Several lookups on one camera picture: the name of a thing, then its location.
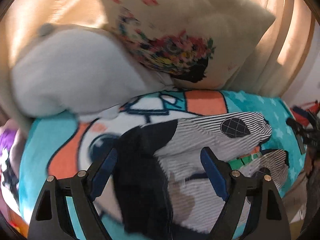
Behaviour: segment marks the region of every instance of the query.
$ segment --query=blue gripper pad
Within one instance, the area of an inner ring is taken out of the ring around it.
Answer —
[[[112,149],[108,156],[105,158],[104,162],[100,166],[98,172],[92,181],[92,191],[90,196],[92,200],[99,197],[102,194],[104,187],[106,186],[108,179],[117,163],[118,153],[116,149]]]
[[[227,188],[228,187],[227,182],[226,182],[223,174],[219,171],[219,169],[218,169],[217,165],[215,164],[215,162],[213,161],[212,157],[210,157],[210,153],[208,152],[208,150],[206,148],[203,148],[201,150],[200,161],[202,163],[202,166],[203,166],[205,172],[207,173],[207,176],[208,176],[208,178],[211,182],[211,185],[212,185],[214,191],[216,192],[217,196],[221,197],[223,199],[223,201],[228,200],[229,193],[228,193],[228,188]]]

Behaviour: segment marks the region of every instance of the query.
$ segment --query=beige pillow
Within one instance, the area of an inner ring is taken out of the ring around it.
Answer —
[[[250,0],[102,2],[132,55],[187,88],[222,87],[275,20]]]

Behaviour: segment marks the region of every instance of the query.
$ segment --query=cartoon blanket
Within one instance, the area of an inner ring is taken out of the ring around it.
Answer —
[[[71,177],[86,170],[101,151],[112,145],[114,139],[133,127],[147,123],[164,122],[178,118],[215,115],[233,112],[260,112],[272,127],[272,135],[261,149],[283,149],[289,152],[289,174],[279,190],[283,196],[292,186],[304,163],[296,138],[285,124],[290,111],[279,98],[263,98],[244,92],[230,91],[162,91],[134,98],[125,104],[118,117],[80,123],[68,112],[37,119],[30,131],[20,167],[20,212],[29,222],[37,196],[48,175],[58,179]],[[76,235],[85,239],[77,221],[72,199],[68,208]],[[146,239],[139,234],[127,234],[121,223],[121,213],[114,199],[112,180],[109,180],[96,208],[102,222],[114,239]],[[239,236],[244,225],[239,225]]]

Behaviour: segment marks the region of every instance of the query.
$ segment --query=metal screw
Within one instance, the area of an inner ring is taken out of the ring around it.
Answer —
[[[231,172],[231,174],[232,174],[232,176],[237,178],[237,177],[240,176],[241,173],[240,173],[240,171],[234,170],[234,171]]]
[[[271,178],[270,175],[264,175],[264,179],[265,179],[266,181],[271,181],[271,180],[272,180],[272,178]]]
[[[47,182],[52,182],[54,180],[54,176],[47,177]]]
[[[78,172],[78,177],[82,178],[82,177],[84,177],[86,174],[87,174],[86,171],[79,171],[79,172]]]

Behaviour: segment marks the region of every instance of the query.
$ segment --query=gray pom-pom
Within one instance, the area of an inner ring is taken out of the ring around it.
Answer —
[[[49,35],[54,31],[54,26],[51,23],[45,23],[38,29],[39,36]]]

